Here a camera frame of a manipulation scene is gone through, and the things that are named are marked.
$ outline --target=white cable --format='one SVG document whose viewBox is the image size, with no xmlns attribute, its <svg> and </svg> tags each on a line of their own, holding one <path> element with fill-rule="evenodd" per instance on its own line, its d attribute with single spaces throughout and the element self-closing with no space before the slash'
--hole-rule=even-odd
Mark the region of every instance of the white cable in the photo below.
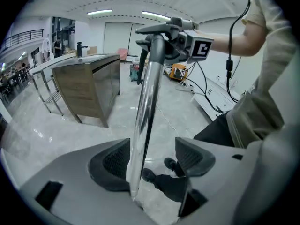
<svg viewBox="0 0 300 225">
<path fill-rule="evenodd" d="M 159 111 L 161 112 L 161 114 L 163 115 L 163 117 L 167 120 L 167 122 L 168 122 L 168 124 L 170 125 L 170 127 L 173 128 L 173 129 L 176 131 L 177 136 L 179 136 L 179 134 L 178 134 L 176 128 L 174 128 L 174 127 L 170 124 L 169 120 L 164 116 L 163 112 L 160 110 L 160 108 L 159 108 L 158 105 L 157 105 L 157 108 L 159 109 Z"/>
<path fill-rule="evenodd" d="M 185 77 L 180 83 L 176 84 L 176 86 L 175 86 L 175 89 L 176 89 L 176 90 L 182 91 L 182 92 L 192 92 L 192 91 L 186 91 L 186 90 L 178 89 L 177 86 L 178 86 L 179 84 L 182 84 L 182 83 L 183 83 L 183 82 L 184 82 L 184 81 L 192 74 L 192 72 L 193 72 L 193 70 L 194 70 L 194 68 L 195 68 L 195 65 L 196 65 L 196 63 L 193 64 L 193 68 L 192 68 L 191 72 L 188 73 L 187 77 Z M 192 92 L 192 93 L 194 93 L 194 94 L 199 94 L 199 95 L 204 96 L 204 94 L 202 94 L 202 93 L 200 93 L 200 92 Z"/>
<path fill-rule="evenodd" d="M 186 134 L 188 135 L 189 138 L 191 138 L 191 137 L 189 136 L 189 134 L 188 134 L 187 128 L 192 129 L 192 130 L 194 130 L 194 129 L 191 128 L 191 127 L 186 127 Z"/>
</svg>

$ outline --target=railing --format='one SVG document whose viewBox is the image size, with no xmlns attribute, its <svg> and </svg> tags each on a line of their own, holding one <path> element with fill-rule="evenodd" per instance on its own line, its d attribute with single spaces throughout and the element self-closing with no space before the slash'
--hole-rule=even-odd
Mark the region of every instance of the railing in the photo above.
<svg viewBox="0 0 300 225">
<path fill-rule="evenodd" d="M 43 37 L 43 30 L 44 29 L 37 29 L 37 30 L 31 30 L 27 32 L 22 32 L 16 35 L 13 35 L 11 37 L 8 37 L 3 40 L 3 43 L 1 45 L 0 53 L 4 52 L 8 48 L 17 45 L 19 43 L 33 40 L 36 38 L 42 38 Z"/>
</svg>

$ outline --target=beige shirt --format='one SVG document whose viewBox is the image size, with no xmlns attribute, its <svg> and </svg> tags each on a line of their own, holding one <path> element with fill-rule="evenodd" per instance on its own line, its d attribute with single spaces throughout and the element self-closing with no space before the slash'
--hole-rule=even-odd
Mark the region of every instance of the beige shirt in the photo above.
<svg viewBox="0 0 300 225">
<path fill-rule="evenodd" d="M 283 126 L 283 119 L 269 89 L 296 51 L 292 27 L 273 0 L 251 0 L 245 21 L 265 27 L 268 35 L 261 73 L 254 83 L 254 89 L 246 92 L 227 114 L 232 140 L 239 148 L 246 148 L 250 142 L 262 140 Z"/>
</svg>

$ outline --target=ceiling light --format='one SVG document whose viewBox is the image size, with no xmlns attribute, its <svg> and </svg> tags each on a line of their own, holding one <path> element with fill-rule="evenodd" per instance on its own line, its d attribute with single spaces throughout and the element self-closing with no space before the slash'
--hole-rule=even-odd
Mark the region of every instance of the ceiling light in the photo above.
<svg viewBox="0 0 300 225">
<path fill-rule="evenodd" d="M 109 13 L 109 12 L 112 12 L 112 11 L 113 11 L 112 9 L 99 10 L 99 11 L 87 13 L 87 15 L 93 15 L 93 14 L 98 14 L 98 13 Z"/>
<path fill-rule="evenodd" d="M 146 12 L 146 11 L 142 11 L 143 14 L 146 14 L 146 15 L 151 15 L 151 16 L 155 16 L 155 17 L 160 17 L 160 18 L 164 18 L 166 20 L 170 20 L 171 18 L 170 17 L 167 17 L 167 16 L 163 16 L 161 14 L 157 14 L 157 13 L 151 13 L 151 12 Z"/>
</svg>

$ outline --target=kitchen island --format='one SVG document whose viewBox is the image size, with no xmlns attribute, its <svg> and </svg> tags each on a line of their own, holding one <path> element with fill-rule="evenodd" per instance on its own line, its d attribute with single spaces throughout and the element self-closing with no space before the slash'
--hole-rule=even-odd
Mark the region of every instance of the kitchen island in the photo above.
<svg viewBox="0 0 300 225">
<path fill-rule="evenodd" d="M 115 97 L 120 94 L 120 55 L 101 54 L 70 58 L 52 68 L 61 97 L 74 118 L 78 115 L 107 118 Z"/>
</svg>

